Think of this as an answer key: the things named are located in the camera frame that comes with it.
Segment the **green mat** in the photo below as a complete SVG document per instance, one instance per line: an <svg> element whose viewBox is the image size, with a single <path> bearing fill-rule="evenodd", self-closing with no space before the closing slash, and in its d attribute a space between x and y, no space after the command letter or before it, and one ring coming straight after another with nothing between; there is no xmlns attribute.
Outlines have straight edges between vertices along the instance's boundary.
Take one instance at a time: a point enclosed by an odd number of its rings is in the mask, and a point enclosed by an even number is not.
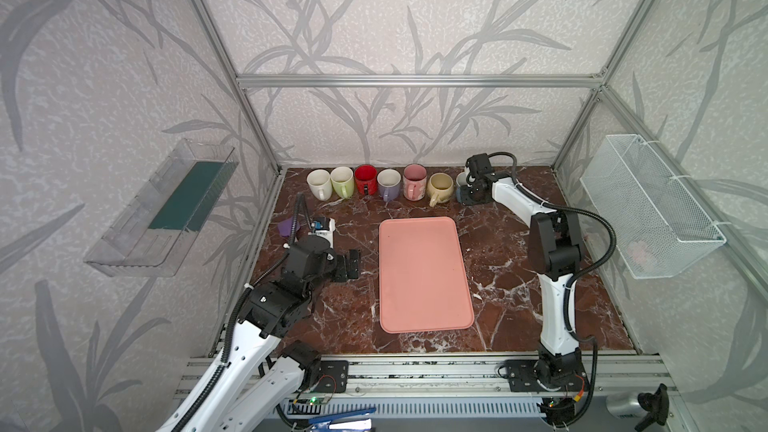
<svg viewBox="0 0 768 432"><path fill-rule="evenodd" d="M235 167L237 162L196 162L149 228L199 232Z"/></svg>

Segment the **red mug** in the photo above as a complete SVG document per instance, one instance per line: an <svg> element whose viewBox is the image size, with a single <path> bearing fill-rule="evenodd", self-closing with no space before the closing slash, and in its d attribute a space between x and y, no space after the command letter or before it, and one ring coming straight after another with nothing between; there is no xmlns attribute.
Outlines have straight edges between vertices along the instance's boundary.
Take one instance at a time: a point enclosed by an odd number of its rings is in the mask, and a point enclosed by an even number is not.
<svg viewBox="0 0 768 432"><path fill-rule="evenodd" d="M357 190L364 196L372 196L379 189L376 184L376 168L365 164L355 169Z"/></svg>

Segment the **purple mug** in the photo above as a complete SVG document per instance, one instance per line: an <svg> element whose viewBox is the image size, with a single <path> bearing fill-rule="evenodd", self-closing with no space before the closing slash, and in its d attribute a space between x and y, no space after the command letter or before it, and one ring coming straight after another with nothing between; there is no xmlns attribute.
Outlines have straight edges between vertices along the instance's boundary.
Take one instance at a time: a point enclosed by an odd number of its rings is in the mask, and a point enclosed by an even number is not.
<svg viewBox="0 0 768 432"><path fill-rule="evenodd" d="M400 195L400 172L394 168L380 171L376 181L379 183L379 194L384 202L395 200Z"/></svg>

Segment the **mesh basket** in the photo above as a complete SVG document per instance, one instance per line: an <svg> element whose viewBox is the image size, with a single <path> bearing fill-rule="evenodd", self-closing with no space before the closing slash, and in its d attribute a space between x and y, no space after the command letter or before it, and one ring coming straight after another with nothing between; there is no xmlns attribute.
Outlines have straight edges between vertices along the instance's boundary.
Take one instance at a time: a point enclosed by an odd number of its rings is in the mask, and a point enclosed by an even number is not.
<svg viewBox="0 0 768 432"><path fill-rule="evenodd" d="M617 248L635 278L673 277L725 243L641 136L606 136L581 184L616 229Z"/></svg>

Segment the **black mounting plate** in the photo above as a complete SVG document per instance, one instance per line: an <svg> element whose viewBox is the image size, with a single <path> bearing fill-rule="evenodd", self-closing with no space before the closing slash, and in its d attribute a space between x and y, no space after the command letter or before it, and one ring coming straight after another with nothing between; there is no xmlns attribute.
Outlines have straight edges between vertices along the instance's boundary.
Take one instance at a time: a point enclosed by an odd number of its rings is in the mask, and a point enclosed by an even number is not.
<svg viewBox="0 0 768 432"><path fill-rule="evenodd" d="M505 360L504 365L498 370L499 374L509 382L511 392L542 392L542 391L563 391L567 388L569 391L579 391L581 389L581 380L572 374L554 384L547 384L544 388L536 378L535 365L537 359L511 359ZM580 370L576 371L584 380L584 389L589 388L589 378L580 365Z"/></svg>
<svg viewBox="0 0 768 432"><path fill-rule="evenodd" d="M312 392L327 392L340 394L346 392L346 380L350 372L348 360L321 360L320 376L322 379L312 389ZM333 389L333 381L336 381L336 389Z"/></svg>

